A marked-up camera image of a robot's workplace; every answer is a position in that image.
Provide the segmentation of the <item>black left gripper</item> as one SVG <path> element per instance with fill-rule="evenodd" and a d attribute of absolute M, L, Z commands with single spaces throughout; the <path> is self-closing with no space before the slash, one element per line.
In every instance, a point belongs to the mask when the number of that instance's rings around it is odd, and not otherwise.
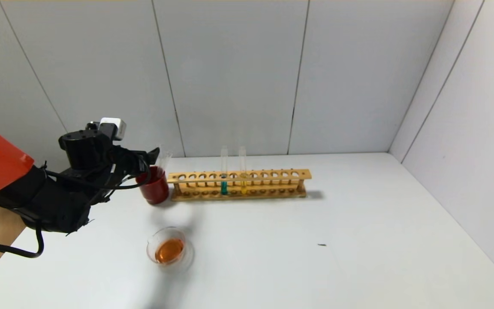
<path fill-rule="evenodd" d="M 139 176 L 148 172 L 149 165 L 156 164 L 159 154 L 159 147 L 146 153 L 132 151 L 121 146 L 112 146 L 112 163 L 115 166 L 113 171 L 121 176 Z"/>

